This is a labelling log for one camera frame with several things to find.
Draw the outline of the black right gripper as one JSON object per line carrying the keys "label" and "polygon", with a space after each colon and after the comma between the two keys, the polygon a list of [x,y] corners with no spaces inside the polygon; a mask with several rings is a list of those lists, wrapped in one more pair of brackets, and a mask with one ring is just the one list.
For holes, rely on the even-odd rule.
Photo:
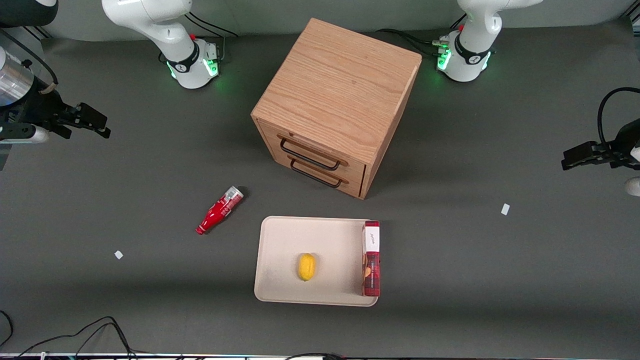
{"label": "black right gripper", "polygon": [[106,127],[107,121],[107,116],[91,105],[81,102],[74,111],[57,91],[43,94],[36,90],[14,104],[1,107],[1,139],[27,141],[34,139],[42,129],[42,135],[52,132],[68,140],[73,134],[70,127],[89,130],[109,139],[111,130]]}

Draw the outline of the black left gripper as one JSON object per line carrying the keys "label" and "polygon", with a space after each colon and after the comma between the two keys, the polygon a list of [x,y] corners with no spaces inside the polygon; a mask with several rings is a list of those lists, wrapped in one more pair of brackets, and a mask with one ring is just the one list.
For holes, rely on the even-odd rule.
{"label": "black left gripper", "polygon": [[569,171],[580,166],[598,166],[609,164],[611,169],[627,167],[632,170],[640,169],[640,162],[631,154],[639,145],[640,119],[636,119],[622,126],[615,138],[607,144],[618,161],[608,158],[604,146],[596,141],[586,141],[563,152],[561,166],[563,171]]}

